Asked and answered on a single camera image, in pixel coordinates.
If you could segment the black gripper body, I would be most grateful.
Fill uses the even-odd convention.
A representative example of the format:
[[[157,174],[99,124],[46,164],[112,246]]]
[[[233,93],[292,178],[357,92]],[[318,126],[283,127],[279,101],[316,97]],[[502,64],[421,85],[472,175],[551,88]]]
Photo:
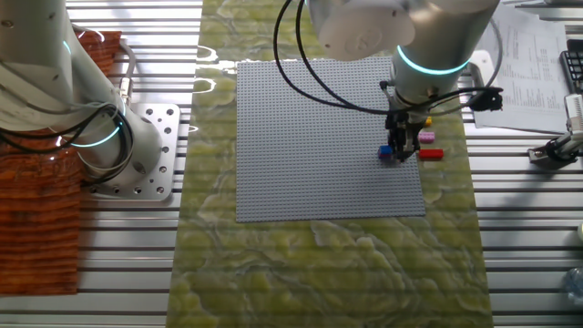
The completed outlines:
[[[422,130],[422,123],[411,122],[408,112],[389,112],[385,119],[385,129],[390,137],[412,137]]]

